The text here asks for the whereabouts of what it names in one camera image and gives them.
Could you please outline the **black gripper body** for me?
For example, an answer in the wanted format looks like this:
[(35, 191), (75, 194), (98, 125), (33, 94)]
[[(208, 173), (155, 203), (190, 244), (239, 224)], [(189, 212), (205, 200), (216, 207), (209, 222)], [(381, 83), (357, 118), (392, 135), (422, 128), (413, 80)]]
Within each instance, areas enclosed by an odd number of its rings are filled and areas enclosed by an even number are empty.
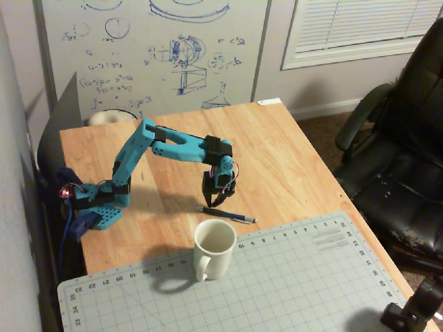
[(234, 195), (235, 186), (236, 181), (233, 180), (226, 189), (224, 189), (224, 187), (216, 187), (215, 179), (210, 177), (209, 172), (204, 172), (201, 188), (204, 198), (211, 198), (215, 194), (218, 198), (228, 198)]

